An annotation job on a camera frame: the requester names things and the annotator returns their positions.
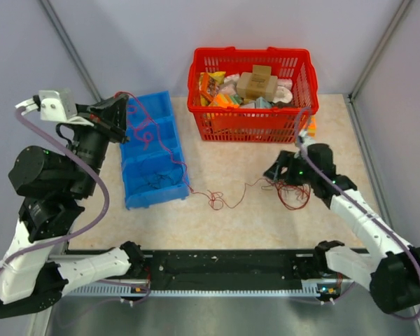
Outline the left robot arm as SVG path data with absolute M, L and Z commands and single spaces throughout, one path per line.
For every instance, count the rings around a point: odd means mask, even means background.
M 84 208 L 80 201 L 104 187 L 99 173 L 110 143 L 127 141 L 129 97 L 120 93 L 93 105 L 75 104 L 41 92 L 16 106 L 17 119 L 38 111 L 43 119 L 73 131 L 47 136 L 52 149 L 25 148 L 9 172 L 23 197 L 12 242 L 0 262 L 0 319 L 42 312 L 68 293 L 109 277 L 138 277 L 145 267 L 139 245 L 127 241 L 99 255 L 56 262 L 54 246 L 75 237 L 71 231 Z

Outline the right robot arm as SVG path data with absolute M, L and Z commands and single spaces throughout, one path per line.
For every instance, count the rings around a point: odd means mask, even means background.
M 361 255 L 338 241 L 317 246 L 312 266 L 319 276 L 341 273 L 367 289 L 386 314 L 420 306 L 420 247 L 398 236 L 364 200 L 353 181 L 337 173 L 333 151 L 325 143 L 283 150 L 264 177 L 288 186 L 308 185 L 342 218 L 368 251 Z

